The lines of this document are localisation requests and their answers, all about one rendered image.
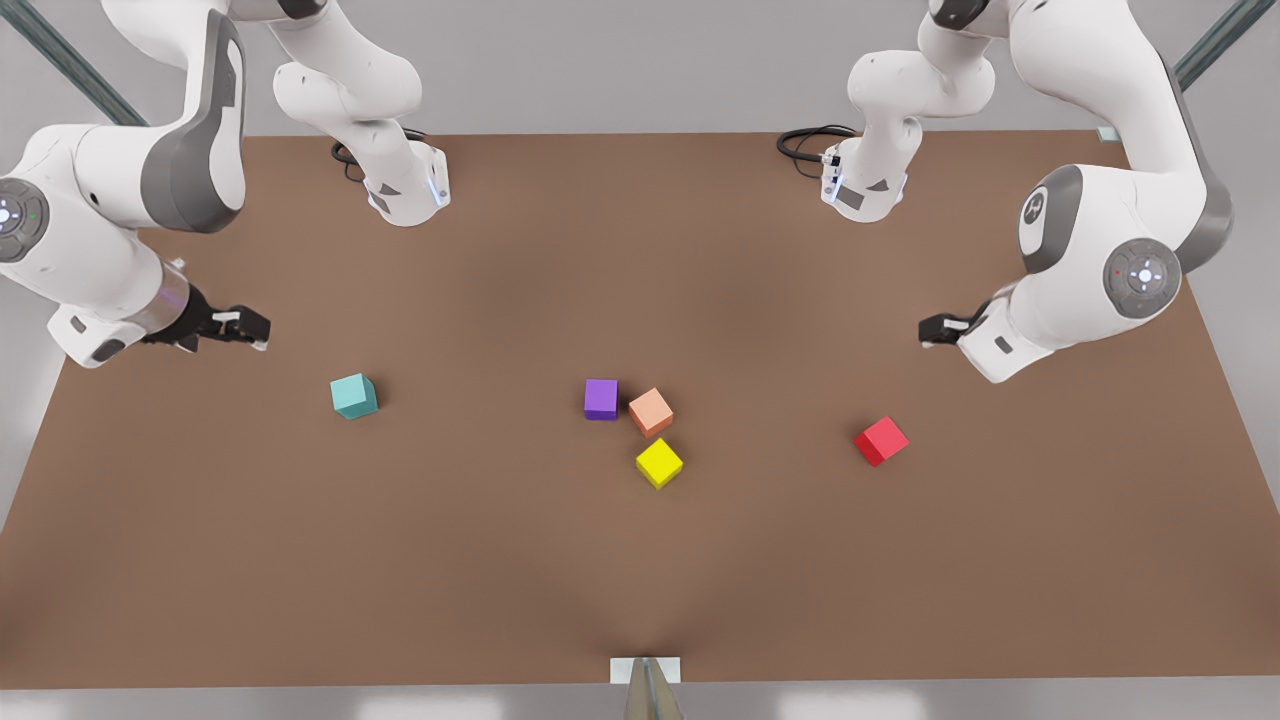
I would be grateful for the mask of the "red wooden cube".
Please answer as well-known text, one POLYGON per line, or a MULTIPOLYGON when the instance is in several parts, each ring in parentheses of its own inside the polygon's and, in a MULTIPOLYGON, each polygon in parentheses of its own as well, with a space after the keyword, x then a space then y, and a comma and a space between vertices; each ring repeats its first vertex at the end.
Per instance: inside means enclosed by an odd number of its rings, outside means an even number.
POLYGON ((852 438, 861 456, 877 468, 909 446, 909 439, 891 416, 883 416, 852 438))

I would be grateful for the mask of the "teal wooden cube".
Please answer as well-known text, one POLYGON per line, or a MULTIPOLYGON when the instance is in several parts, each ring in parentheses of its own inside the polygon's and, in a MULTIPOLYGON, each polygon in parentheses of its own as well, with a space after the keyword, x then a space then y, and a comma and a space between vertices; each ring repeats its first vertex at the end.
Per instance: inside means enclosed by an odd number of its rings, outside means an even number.
POLYGON ((333 409, 348 420, 379 410, 375 386, 364 373, 332 380, 330 397, 333 409))

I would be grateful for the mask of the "orange wooden cube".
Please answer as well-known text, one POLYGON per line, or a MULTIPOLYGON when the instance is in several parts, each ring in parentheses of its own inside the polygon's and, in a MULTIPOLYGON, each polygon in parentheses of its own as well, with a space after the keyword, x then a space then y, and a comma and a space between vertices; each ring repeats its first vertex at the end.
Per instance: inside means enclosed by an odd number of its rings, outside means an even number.
POLYGON ((675 411, 658 388, 634 398, 628 404, 628 414, 646 439, 657 437, 675 420, 675 411))

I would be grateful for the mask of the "yellow wooden cube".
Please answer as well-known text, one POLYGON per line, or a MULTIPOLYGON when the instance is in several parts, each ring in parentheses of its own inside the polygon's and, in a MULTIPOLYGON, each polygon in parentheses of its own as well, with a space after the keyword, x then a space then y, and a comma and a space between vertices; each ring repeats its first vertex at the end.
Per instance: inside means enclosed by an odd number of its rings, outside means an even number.
POLYGON ((654 489, 662 489, 684 470, 684 460, 662 438, 641 451, 635 465, 654 489))

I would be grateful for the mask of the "silver frame post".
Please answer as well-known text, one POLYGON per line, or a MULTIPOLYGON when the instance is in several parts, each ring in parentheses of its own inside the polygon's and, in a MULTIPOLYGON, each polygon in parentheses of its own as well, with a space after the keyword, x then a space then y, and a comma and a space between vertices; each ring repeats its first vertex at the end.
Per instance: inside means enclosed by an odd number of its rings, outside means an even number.
POLYGON ((1233 5, 1185 51, 1174 65, 1185 92, 1226 50, 1243 37, 1277 0, 1234 0, 1233 5))
POLYGON ((685 716, 662 673, 653 676, 636 664, 628 683, 623 720, 685 720, 685 716))
POLYGON ((29 0, 0 0, 0 18, 116 126, 148 123, 29 0))

